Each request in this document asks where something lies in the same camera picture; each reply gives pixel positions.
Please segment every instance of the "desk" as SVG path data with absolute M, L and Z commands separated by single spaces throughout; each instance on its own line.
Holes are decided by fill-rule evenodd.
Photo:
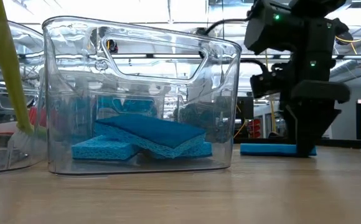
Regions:
M 61 178 L 46 163 L 0 175 L 1 223 L 361 223 L 361 151 L 239 156 L 215 172 Z

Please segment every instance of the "black cable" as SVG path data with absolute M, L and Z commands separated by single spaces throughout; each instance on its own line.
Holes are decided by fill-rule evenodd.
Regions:
M 251 19 L 251 16 L 248 16 L 244 19 L 222 19 L 221 21 L 214 22 L 208 29 L 204 32 L 204 35 L 208 35 L 214 28 L 219 26 L 220 24 L 224 24 L 227 22 L 247 22 Z
M 240 59 L 240 63 L 254 63 L 254 64 L 257 64 L 257 65 L 260 66 L 260 68 L 262 70 L 262 73 L 264 73 L 264 74 L 269 73 L 268 68 L 262 62 L 260 62 L 259 60 L 244 58 L 244 59 Z

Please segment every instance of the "ceiling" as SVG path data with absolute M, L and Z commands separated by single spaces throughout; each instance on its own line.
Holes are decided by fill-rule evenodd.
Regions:
M 4 0 L 9 20 L 24 24 L 39 32 L 42 32 L 43 21 L 63 15 L 132 22 L 144 26 L 194 32 L 197 27 L 207 27 L 223 18 L 244 18 L 252 2 L 252 0 Z M 278 2 L 286 4 L 289 1 L 279 0 Z M 361 39 L 361 0 L 348 0 L 342 9 L 327 17 L 329 19 L 338 17 L 349 26 L 355 40 Z M 226 24 L 217 27 L 210 35 L 223 37 L 222 34 L 224 34 L 226 39 L 242 46 L 243 54 L 252 54 L 243 45 L 245 29 L 246 24 Z M 355 48 L 361 55 L 361 41 L 355 43 Z M 126 43 L 121 45 L 120 49 L 127 53 L 137 53 L 131 52 L 131 48 L 127 49 Z M 146 53 L 154 53 L 155 48 L 146 44 L 138 49 Z M 268 51 L 271 57 L 288 53 Z M 355 55 L 355 52 L 350 45 L 335 45 L 334 55 Z M 281 61 L 280 58 L 273 57 L 270 58 L 269 63 L 279 61 Z M 241 65 L 240 71 L 240 87 L 243 91 L 247 91 L 250 88 L 251 75 L 260 73 L 259 68 L 244 64 Z M 361 85 L 361 58 L 338 60 L 331 79 L 336 82 L 346 82 L 348 85 Z

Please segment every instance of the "stacked sponge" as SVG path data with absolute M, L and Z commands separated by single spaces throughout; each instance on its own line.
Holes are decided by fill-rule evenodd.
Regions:
M 72 146 L 74 159 L 125 161 L 142 150 L 155 159 L 212 155 L 203 129 L 140 114 L 98 119 L 95 133 L 98 137 Z

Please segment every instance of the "cable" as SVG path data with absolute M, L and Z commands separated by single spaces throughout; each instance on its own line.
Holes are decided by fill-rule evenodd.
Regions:
M 235 138 L 238 133 L 240 133 L 240 131 L 242 131 L 242 129 L 244 128 L 244 126 L 247 124 L 247 120 L 244 121 L 243 125 L 241 126 L 241 128 L 237 131 L 237 133 L 233 136 L 233 138 Z
M 219 26 L 220 24 L 225 24 L 227 22 L 247 22 L 250 20 L 250 16 L 245 19 L 222 19 L 220 21 L 214 22 L 208 29 L 204 32 L 204 35 L 208 35 L 214 28 Z
M 266 67 L 259 60 L 243 58 L 243 59 L 240 59 L 240 63 L 254 63 L 254 64 L 257 64 L 257 65 L 260 66 L 263 73 L 269 73 L 268 67 Z
M 265 50 L 265 63 L 266 67 L 268 68 L 268 50 Z
M 339 38 L 339 37 L 337 37 L 337 36 L 336 36 L 336 38 L 337 38 L 338 40 L 344 41 L 344 42 L 346 42 L 346 43 L 356 43 L 356 42 L 361 41 L 361 39 L 359 39 L 359 40 L 344 40 L 344 39 L 341 39 L 341 38 Z
M 272 132 L 276 132 L 276 118 L 274 117 L 274 105 L 273 105 L 273 99 L 272 95 L 269 95 L 269 101 L 270 101 L 270 111 L 271 111 L 271 119 L 272 119 Z
M 355 49 L 355 46 L 354 46 L 354 44 L 353 44 L 353 43 L 350 43 L 350 45 L 352 46 L 352 49 L 354 50 L 354 52 L 355 52 L 355 55 L 357 55 L 357 51 L 356 51 L 356 49 Z

